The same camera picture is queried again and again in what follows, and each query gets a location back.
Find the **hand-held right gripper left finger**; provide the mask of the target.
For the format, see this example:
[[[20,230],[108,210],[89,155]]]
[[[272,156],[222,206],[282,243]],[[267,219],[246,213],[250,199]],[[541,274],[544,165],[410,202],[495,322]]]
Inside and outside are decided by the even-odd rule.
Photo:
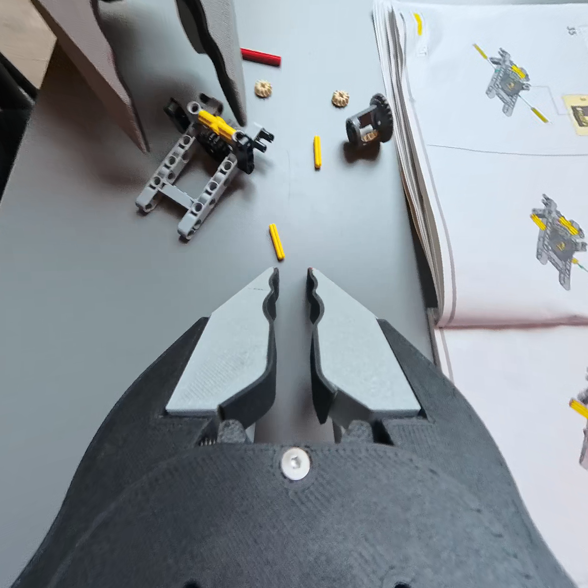
[[[268,268],[212,312],[165,411],[254,426],[276,396],[279,270]]]

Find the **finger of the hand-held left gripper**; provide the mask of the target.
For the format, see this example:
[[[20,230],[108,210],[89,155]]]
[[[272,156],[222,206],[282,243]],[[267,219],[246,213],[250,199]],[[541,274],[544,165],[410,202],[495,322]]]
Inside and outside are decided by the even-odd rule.
[[[232,1],[176,1],[182,28],[192,48],[207,55],[224,98],[240,126],[247,125],[243,59]]]
[[[102,30],[98,1],[32,4],[117,126],[143,153],[148,153],[149,144],[135,102]]]

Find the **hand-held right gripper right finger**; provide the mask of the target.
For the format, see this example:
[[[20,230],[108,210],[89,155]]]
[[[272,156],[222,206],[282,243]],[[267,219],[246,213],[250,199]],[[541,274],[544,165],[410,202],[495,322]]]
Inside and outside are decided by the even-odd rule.
[[[321,424],[417,417],[422,407],[380,321],[317,268],[306,296],[312,323],[311,388]]]

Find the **dark grey lego differential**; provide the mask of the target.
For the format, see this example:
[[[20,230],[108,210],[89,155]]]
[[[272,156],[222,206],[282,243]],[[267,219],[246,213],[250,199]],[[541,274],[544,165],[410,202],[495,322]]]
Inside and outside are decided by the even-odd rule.
[[[371,143],[387,143],[393,136],[392,109],[381,93],[374,94],[369,106],[349,117],[345,124],[348,142],[355,148],[364,148]]]

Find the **grey lego frame assembly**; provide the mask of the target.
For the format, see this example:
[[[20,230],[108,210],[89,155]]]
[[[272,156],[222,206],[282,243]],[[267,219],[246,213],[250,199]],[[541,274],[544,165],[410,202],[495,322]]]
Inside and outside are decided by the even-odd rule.
[[[266,152],[274,134],[259,127],[254,136],[234,128],[222,117],[224,106],[216,98],[200,94],[203,103],[189,102],[183,107],[169,99],[164,107],[180,136],[135,200],[144,215],[154,210],[161,200],[168,199],[184,210],[178,224],[181,240],[188,242],[221,200],[237,172],[250,175],[254,171],[254,152]],[[192,196],[175,183],[197,151],[203,151],[218,164],[198,196]]]

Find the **red lego axle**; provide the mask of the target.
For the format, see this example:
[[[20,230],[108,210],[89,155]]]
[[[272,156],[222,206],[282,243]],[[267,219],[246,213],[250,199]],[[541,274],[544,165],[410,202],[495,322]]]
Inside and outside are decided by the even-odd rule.
[[[282,58],[279,55],[269,54],[249,48],[240,48],[242,59],[246,62],[258,63],[269,67],[280,68]]]

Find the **lego instruction booklet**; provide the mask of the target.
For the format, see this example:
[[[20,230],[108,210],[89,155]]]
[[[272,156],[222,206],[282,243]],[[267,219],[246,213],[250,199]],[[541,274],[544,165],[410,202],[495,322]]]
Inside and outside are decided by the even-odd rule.
[[[375,1],[441,370],[587,587],[587,2]]]

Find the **person's dark clothing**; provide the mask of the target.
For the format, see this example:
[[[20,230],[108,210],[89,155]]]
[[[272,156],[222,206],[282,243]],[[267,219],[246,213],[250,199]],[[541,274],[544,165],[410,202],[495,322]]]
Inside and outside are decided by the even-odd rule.
[[[1,54],[1,195],[37,97],[37,88]]]

